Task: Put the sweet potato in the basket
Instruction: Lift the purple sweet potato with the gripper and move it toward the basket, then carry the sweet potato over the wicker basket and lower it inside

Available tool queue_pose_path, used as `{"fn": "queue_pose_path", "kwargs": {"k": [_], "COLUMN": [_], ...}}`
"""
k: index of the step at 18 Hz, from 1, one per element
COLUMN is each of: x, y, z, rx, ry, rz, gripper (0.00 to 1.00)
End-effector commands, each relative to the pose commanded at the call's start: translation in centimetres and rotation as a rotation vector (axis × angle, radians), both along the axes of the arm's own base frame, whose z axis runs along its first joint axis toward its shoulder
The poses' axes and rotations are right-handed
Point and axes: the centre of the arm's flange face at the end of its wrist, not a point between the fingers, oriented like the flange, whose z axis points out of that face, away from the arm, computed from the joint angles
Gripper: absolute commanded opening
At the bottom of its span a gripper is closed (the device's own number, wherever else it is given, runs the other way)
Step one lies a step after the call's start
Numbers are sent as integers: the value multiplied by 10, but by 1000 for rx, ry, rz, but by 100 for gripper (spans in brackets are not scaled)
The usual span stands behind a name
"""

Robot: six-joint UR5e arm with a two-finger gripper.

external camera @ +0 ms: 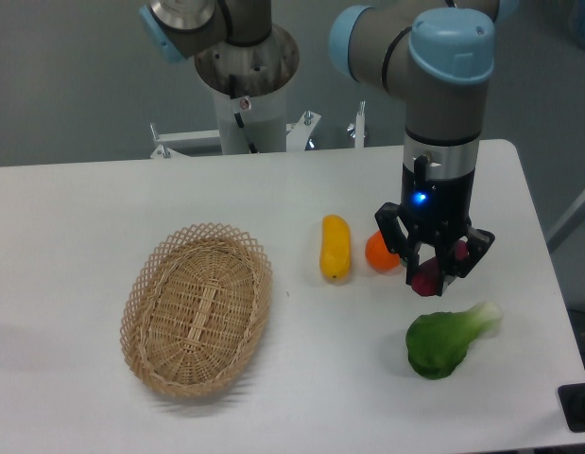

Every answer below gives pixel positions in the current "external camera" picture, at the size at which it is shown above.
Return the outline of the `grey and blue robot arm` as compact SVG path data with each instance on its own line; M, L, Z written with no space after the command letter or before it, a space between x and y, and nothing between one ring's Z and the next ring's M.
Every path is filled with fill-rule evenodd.
M352 6L334 21L329 55L347 77L405 105L402 194L375 215L387 249L422 296L467 276L494 237L469 209L494 67L494 25L511 1L397 1ZM169 61L193 60L214 92L226 154L282 151L278 98L299 66L268 1L151 1L141 20Z

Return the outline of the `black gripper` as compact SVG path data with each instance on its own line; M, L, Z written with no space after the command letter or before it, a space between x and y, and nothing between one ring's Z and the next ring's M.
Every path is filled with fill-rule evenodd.
M419 269L422 242L435 244L436 295L441 296L457 278L465 278L473 270L495 241L489 231L468 228L474 173L427 180L416 187L415 174L403 166L401 204L386 202L375 213L387 250L405 262L409 286Z

